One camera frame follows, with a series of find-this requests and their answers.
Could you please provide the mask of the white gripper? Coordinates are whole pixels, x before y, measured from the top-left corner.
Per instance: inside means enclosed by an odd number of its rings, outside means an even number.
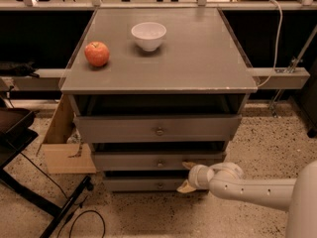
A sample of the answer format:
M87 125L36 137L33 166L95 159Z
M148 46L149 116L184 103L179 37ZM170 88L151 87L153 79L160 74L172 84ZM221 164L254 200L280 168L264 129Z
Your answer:
M191 193L196 189L208 189L209 182L214 177L215 172L211 167L198 165L193 162L182 162L182 165L190 170L188 180L186 179L177 189L180 193Z

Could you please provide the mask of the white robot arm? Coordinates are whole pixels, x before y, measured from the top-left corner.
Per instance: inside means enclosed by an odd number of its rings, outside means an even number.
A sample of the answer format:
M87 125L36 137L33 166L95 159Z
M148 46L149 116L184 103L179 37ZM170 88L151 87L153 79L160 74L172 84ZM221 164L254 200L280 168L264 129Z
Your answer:
M214 196L269 207L288 213L286 238L317 238L317 162L307 165L297 178L243 179L234 163L210 167L182 163L188 178L177 189L188 193L208 189Z

